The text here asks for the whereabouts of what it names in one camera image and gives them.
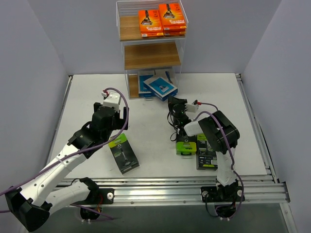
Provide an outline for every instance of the green product package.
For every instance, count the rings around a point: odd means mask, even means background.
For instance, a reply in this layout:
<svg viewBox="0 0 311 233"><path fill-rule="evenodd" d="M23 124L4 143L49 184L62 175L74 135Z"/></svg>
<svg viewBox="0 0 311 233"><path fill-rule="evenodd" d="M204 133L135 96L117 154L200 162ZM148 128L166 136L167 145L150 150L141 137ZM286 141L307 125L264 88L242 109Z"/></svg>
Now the green product package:
<svg viewBox="0 0 311 233"><path fill-rule="evenodd" d="M176 138L176 154L195 155L196 153L196 137L183 137L177 135Z"/></svg>

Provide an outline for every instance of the blue product package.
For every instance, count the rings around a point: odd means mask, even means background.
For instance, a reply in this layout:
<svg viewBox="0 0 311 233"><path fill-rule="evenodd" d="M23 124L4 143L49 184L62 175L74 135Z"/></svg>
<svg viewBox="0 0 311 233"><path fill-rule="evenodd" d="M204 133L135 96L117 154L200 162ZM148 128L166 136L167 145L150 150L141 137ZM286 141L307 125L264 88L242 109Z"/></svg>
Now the blue product package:
<svg viewBox="0 0 311 233"><path fill-rule="evenodd" d="M144 81L145 87L147 87L153 94L155 94L160 100L164 101L169 96L177 94L178 89L173 84L169 83L162 77L152 77Z"/></svg>
<svg viewBox="0 0 311 233"><path fill-rule="evenodd" d="M147 79L153 77L153 75L140 75L139 76L139 90L141 92L143 91L147 91L149 92L149 90L144 86L144 81L146 81Z"/></svg>
<svg viewBox="0 0 311 233"><path fill-rule="evenodd" d="M144 81L155 75L154 70L140 70L137 72L138 76L138 94L140 97L144 97L145 94L151 94L151 92L144 86Z"/></svg>

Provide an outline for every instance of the wooden shelf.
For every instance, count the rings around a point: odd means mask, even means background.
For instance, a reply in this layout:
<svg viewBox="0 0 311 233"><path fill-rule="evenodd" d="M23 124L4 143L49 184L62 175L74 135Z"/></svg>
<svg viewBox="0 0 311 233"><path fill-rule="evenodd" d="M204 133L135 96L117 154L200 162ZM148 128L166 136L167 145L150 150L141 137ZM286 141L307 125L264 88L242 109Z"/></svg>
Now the wooden shelf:
<svg viewBox="0 0 311 233"><path fill-rule="evenodd" d="M124 69L181 65L175 42L124 46Z"/></svg>
<svg viewBox="0 0 311 233"><path fill-rule="evenodd" d="M140 35L138 16L120 17L120 41L152 40L171 37L185 38L184 35L143 38Z"/></svg>
<svg viewBox="0 0 311 233"><path fill-rule="evenodd" d="M128 83L130 86L130 98L139 98L138 95L138 77L137 74L128 76Z"/></svg>

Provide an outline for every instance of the white table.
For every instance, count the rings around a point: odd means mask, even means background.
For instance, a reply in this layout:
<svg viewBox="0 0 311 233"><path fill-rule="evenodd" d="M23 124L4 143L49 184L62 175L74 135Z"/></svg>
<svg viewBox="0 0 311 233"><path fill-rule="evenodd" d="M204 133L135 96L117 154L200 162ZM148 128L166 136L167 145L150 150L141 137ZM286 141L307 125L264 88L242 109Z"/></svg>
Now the white table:
<svg viewBox="0 0 311 233"><path fill-rule="evenodd" d="M124 74L73 76L51 158L58 154L75 131L91 120L93 103L103 101L101 91L107 87L119 89L128 99ZM240 175L267 174L234 74L182 74L178 88L176 97L188 99L188 102L199 100L213 103L238 128L241 137L235 153L235 168ZM67 178L216 176L215 171L197 170L195 156L175 154L175 143L170 141L174 130L166 118L167 102L154 98L152 101L128 100L128 104L129 129L124 132L140 166L122 175L109 147L105 146L75 168ZM215 111L205 105L200 107L199 112L203 110ZM197 113L187 114L193 118Z"/></svg>

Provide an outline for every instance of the white backdrop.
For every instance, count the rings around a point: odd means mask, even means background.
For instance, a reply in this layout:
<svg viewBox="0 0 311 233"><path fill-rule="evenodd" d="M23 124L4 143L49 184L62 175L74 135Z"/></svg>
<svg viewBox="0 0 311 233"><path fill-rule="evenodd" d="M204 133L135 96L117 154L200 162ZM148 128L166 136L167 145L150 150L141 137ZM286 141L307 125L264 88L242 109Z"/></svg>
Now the white backdrop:
<svg viewBox="0 0 311 233"><path fill-rule="evenodd" d="M69 74L122 73L116 0L28 0ZM183 72L242 72L280 0L182 0Z"/></svg>
<svg viewBox="0 0 311 233"><path fill-rule="evenodd" d="M45 164L68 76L26 0L0 1L0 191ZM0 209L7 209L4 197ZM0 214L0 232L18 232Z"/></svg>
<svg viewBox="0 0 311 233"><path fill-rule="evenodd" d="M310 0L282 0L244 76L300 233L311 229L310 9Z"/></svg>

